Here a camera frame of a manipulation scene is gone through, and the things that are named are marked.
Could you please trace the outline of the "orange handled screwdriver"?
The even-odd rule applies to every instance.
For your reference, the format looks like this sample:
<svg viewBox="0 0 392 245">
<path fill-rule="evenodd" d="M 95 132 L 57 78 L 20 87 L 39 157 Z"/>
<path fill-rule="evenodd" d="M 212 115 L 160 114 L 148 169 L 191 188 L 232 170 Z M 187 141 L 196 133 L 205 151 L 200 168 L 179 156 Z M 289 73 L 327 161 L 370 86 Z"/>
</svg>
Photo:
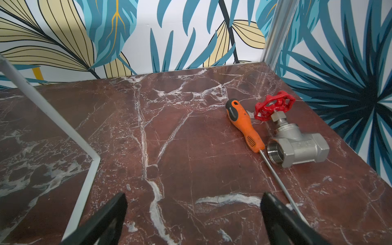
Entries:
<svg viewBox="0 0 392 245">
<path fill-rule="evenodd" d="M 282 191 L 284 192 L 286 198 L 288 199 L 289 203 L 291 204 L 293 210 L 297 213 L 297 215 L 301 218 L 302 221 L 305 222 L 308 226 L 310 224 L 308 221 L 305 219 L 301 211 L 299 210 L 298 206 L 294 202 L 293 198 L 289 194 L 287 188 L 284 186 L 283 182 L 273 169 L 270 161 L 268 160 L 267 156 L 263 152 L 265 149 L 265 144 L 262 141 L 261 137 L 259 134 L 256 132 L 256 130 L 252 126 L 252 122 L 250 119 L 249 114 L 247 111 L 244 109 L 244 107 L 240 104 L 240 102 L 236 99 L 230 99 L 226 102 L 225 108 L 227 110 L 227 114 L 229 116 L 229 119 L 231 123 L 239 129 L 239 131 L 243 134 L 247 146 L 254 152 L 254 153 L 260 153 L 262 156 L 265 164 L 269 168 L 271 174 L 274 176 L 275 180 L 281 187 Z"/>
</svg>

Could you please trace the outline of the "steel valve red handwheel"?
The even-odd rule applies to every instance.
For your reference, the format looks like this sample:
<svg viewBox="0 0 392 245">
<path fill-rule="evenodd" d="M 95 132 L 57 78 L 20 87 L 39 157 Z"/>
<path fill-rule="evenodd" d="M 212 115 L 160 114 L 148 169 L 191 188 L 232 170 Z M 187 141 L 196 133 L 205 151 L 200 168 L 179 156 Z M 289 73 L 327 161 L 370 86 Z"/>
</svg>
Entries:
<svg viewBox="0 0 392 245">
<path fill-rule="evenodd" d="M 329 155 L 329 145 L 319 133 L 302 133 L 297 124 L 289 123 L 285 115 L 294 105 L 296 98 L 285 91 L 275 96 L 267 95 L 263 102 L 255 105 L 254 118 L 272 120 L 275 136 L 267 144 L 270 160 L 283 168 L 307 162 L 320 163 Z"/>
</svg>

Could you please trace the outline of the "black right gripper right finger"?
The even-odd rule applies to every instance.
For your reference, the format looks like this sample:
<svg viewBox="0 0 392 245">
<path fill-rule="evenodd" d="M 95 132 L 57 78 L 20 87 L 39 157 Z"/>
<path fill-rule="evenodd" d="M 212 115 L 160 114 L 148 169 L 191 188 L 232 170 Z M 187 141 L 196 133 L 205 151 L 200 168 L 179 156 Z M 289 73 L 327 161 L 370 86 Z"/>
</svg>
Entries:
<svg viewBox="0 0 392 245">
<path fill-rule="evenodd" d="M 273 194 L 269 192 L 263 194 L 260 209 L 271 245 L 330 244 Z"/>
</svg>

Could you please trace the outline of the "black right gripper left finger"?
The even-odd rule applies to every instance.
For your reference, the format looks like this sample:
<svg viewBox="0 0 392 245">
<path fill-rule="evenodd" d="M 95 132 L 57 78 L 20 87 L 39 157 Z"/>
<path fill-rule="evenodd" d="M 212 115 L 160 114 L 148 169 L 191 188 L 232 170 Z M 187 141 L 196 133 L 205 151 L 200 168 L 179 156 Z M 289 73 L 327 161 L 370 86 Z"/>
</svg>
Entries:
<svg viewBox="0 0 392 245">
<path fill-rule="evenodd" d="M 78 227 L 62 245 L 117 245 L 127 213 L 124 193 L 116 194 L 87 222 Z"/>
</svg>

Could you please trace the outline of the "aluminium right corner post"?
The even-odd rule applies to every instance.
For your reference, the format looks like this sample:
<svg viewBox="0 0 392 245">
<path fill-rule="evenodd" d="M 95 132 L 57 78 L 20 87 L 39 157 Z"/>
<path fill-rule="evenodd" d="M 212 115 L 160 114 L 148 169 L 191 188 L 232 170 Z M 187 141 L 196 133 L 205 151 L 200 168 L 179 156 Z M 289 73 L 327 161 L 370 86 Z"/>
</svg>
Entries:
<svg viewBox="0 0 392 245">
<path fill-rule="evenodd" d="M 272 25 L 261 58 L 261 62 L 264 62 L 272 71 L 275 70 L 284 39 L 288 34 L 298 5 L 299 0 L 277 1 Z"/>
</svg>

